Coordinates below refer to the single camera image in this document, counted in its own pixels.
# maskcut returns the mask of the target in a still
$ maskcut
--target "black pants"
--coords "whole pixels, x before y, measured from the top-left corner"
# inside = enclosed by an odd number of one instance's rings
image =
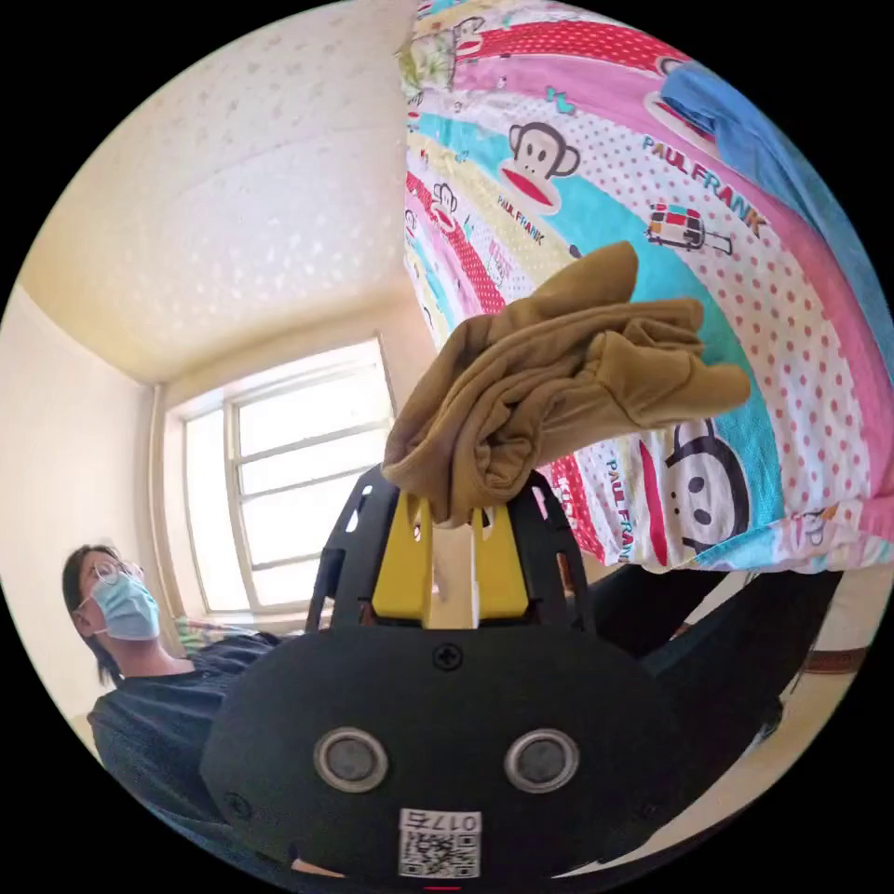
[[[589,588],[597,632],[665,690],[693,749],[696,797],[745,751],[802,668],[841,572],[760,575],[671,639],[724,577],[630,565]]]

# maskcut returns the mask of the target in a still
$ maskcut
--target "bed sheet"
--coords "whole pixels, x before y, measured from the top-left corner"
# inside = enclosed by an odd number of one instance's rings
[[[662,102],[688,58],[575,7],[420,4],[401,54],[405,260],[433,338],[626,239],[633,301],[704,306],[732,413],[544,471],[601,562],[816,572],[894,560],[894,388],[828,247]]]

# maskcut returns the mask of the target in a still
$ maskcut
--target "window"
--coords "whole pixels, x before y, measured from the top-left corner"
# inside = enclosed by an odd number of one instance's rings
[[[210,613],[306,610],[332,526],[382,461],[394,421],[377,341],[272,372],[282,375],[184,423],[189,531]]]

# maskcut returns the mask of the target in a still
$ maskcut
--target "label sticker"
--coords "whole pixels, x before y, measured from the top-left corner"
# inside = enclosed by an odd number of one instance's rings
[[[481,814],[402,809],[400,875],[478,878],[481,875]]]

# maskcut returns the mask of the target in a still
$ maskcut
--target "blue surgical mask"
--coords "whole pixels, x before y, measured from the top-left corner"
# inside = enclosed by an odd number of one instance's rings
[[[96,601],[105,618],[106,628],[98,633],[108,633],[116,640],[158,637],[158,603],[136,577],[121,574],[111,584],[101,580],[88,599]]]

